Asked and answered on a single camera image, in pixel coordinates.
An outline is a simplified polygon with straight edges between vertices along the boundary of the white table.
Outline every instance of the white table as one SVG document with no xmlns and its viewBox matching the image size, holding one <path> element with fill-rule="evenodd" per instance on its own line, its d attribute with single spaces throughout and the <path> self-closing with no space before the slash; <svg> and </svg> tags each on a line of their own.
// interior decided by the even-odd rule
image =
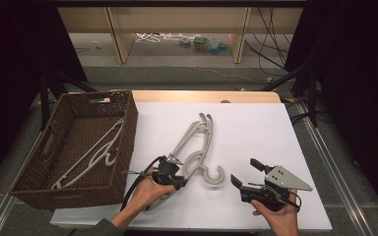
<svg viewBox="0 0 378 236">
<path fill-rule="evenodd" d="M 332 229 L 283 104 L 137 102 L 137 108 L 139 118 L 130 170 L 141 171 L 154 158 L 168 155 L 203 112 L 214 119 L 213 141 L 204 163 L 212 176 L 218 174 L 216 167 L 221 165 L 225 177 L 220 185 L 212 186 L 201 171 L 197 172 L 186 187 L 158 208 L 141 213 L 130 229 L 239 232 L 270 229 L 262 216 L 252 215 L 253 207 L 240 200 L 239 191 L 230 183 L 230 174 L 244 185 L 264 182 L 264 172 L 251 166 L 250 158 L 269 166 L 282 165 L 313 187 L 312 192 L 298 191 L 302 199 L 298 214 L 300 230 Z M 195 136 L 179 157 L 199 149 L 202 139 L 203 136 Z M 135 178 L 128 176 L 126 189 Z M 119 209 L 120 205 L 57 209 L 50 223 L 62 227 L 95 225 L 104 217 L 110 219 Z"/>
</svg>

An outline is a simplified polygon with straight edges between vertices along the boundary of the white cable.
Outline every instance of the white cable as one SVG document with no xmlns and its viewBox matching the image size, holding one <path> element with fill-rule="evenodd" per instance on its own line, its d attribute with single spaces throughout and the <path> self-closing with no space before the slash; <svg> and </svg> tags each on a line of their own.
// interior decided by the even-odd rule
<svg viewBox="0 0 378 236">
<path fill-rule="evenodd" d="M 176 35 L 173 35 L 171 33 L 165 34 L 165 33 L 136 33 L 136 35 L 139 37 L 136 42 L 142 42 L 142 41 L 150 41 L 150 42 L 161 42 L 162 39 L 166 40 L 180 40 L 180 38 L 175 38 L 175 37 L 184 37 L 182 33 L 178 33 Z"/>
<path fill-rule="evenodd" d="M 147 65 L 146 63 L 144 63 L 141 59 L 140 59 L 140 56 L 137 55 L 133 49 L 130 49 L 131 52 L 137 57 L 137 59 L 140 61 L 141 64 L 143 64 L 143 66 L 146 66 L 146 67 L 171 67 L 173 68 L 173 66 L 167 66 L 167 65 L 162 65 L 162 64 L 158 64 L 158 65 Z M 190 68 L 190 69 L 193 69 L 193 70 L 196 70 L 196 71 L 205 71 L 205 72 L 212 72 L 212 73 L 215 73 L 221 77 L 224 77 L 224 78 L 240 78 L 240 79 L 244 79 L 244 80 L 247 80 L 247 81 L 250 81 L 250 82 L 254 82 L 254 83 L 259 83 L 259 84 L 268 84 L 269 82 L 258 82 L 258 81 L 255 81 L 253 79 L 249 79 L 249 78 L 246 78 L 246 77 L 242 77 L 242 76 L 226 76 L 226 75 L 223 75 L 223 74 L 220 74 L 219 72 L 217 71 L 213 71 L 213 70 L 209 70 L 209 69 L 200 69 L 200 68 L 196 68 L 196 67 L 189 67 L 189 66 L 186 66 L 186 68 Z"/>
</svg>

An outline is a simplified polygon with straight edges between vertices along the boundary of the sleeve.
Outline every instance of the sleeve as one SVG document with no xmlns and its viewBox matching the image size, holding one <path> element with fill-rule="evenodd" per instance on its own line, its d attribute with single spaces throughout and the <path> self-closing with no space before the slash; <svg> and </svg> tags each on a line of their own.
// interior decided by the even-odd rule
<svg viewBox="0 0 378 236">
<path fill-rule="evenodd" d="M 109 220 L 103 219 L 87 232 L 86 236 L 123 236 L 123 234 Z"/>
</svg>

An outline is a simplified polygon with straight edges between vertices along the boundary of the hand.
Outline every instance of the hand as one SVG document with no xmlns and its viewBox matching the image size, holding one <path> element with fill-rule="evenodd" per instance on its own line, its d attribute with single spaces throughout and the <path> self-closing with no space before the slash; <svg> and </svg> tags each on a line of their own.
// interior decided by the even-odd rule
<svg viewBox="0 0 378 236">
<path fill-rule="evenodd" d="M 159 185 L 156 183 L 152 176 L 147 176 L 134 191 L 131 203 L 135 203 L 142 210 L 151 206 L 162 196 L 174 192 L 175 189 L 172 185 Z"/>
<path fill-rule="evenodd" d="M 296 203 L 297 190 L 290 190 L 293 194 L 289 195 L 289 200 Z M 281 210 L 274 212 L 267 209 L 262 203 L 252 200 L 250 203 L 256 210 L 254 215 L 263 215 L 268 221 L 270 227 L 278 236 L 297 236 L 299 235 L 297 227 L 297 211 L 291 205 L 286 205 Z"/>
<path fill-rule="evenodd" d="M 156 200 L 162 196 L 174 192 L 175 189 L 172 185 L 162 186 L 157 184 L 152 176 L 147 176 L 142 180 L 128 205 L 120 211 L 111 222 L 121 232 L 125 232 L 128 224 L 146 207 L 152 205 Z"/>
</svg>

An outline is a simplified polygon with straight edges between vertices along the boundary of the wicker basket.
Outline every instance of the wicker basket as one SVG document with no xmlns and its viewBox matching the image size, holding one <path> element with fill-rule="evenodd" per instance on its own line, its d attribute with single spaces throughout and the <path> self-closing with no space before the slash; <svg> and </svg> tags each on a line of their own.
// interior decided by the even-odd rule
<svg viewBox="0 0 378 236">
<path fill-rule="evenodd" d="M 122 203 L 126 175 L 121 171 L 127 170 L 130 164 L 137 117 L 130 90 L 61 95 L 11 195 L 33 207 L 48 209 Z M 52 189 L 120 118 L 124 118 L 122 131 L 110 157 L 115 156 L 115 162 L 108 166 L 103 159 L 72 186 Z M 115 132 L 107 135 L 62 183 L 82 173 L 95 152 L 114 136 Z"/>
</svg>

